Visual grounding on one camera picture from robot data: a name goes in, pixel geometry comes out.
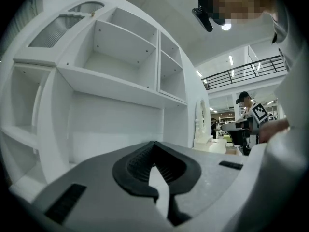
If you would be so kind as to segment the white desk with drawers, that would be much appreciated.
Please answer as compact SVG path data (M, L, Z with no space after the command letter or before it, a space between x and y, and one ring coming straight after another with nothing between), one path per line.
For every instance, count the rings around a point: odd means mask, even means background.
M126 0L56 0L0 63L0 156L31 202L80 162L130 145L191 148L208 95L162 25Z

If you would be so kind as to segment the person's right forearm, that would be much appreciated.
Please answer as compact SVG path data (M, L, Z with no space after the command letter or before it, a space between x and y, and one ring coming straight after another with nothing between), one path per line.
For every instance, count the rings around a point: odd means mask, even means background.
M259 129L259 143L267 143L276 133L287 129L288 127L289 122L286 118L264 123Z

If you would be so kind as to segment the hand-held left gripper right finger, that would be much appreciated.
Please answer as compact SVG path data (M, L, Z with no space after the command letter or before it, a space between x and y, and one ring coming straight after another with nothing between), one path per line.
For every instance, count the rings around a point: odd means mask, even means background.
M162 144L196 160L201 167L201 176L191 191L175 197L179 210L192 218L219 199L239 174L239 170L221 166L219 163L223 160L245 163L243 155L210 153L165 142Z

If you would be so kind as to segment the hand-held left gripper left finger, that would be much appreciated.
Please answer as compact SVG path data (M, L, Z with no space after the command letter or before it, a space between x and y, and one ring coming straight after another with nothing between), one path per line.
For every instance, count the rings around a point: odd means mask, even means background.
M113 165L145 146L132 145L84 160L50 183L32 203L32 216L49 232L165 232L167 220L152 198L128 194L114 180ZM62 223L51 218L51 207L74 184L84 187Z

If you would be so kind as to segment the black metal railing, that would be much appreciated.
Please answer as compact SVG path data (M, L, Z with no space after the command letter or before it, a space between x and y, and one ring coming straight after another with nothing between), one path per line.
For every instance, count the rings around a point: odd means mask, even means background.
M205 77L202 79L202 83L206 90L211 90L273 73L283 73L285 71L287 69L283 60L277 55Z

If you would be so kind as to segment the person's grey shirt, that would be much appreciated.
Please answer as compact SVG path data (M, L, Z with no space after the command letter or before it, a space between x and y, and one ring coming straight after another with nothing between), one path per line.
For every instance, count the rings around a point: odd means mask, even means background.
M277 97L289 127L265 143L254 188L235 225L240 232L309 230L309 45L288 8L276 2L273 41L288 70Z

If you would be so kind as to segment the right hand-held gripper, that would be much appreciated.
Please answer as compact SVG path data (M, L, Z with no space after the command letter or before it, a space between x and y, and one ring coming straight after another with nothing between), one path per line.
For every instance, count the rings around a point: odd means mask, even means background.
M268 113L261 103L254 102L250 108L246 108L236 126L245 130L244 138L246 144L259 143L259 129L268 121Z

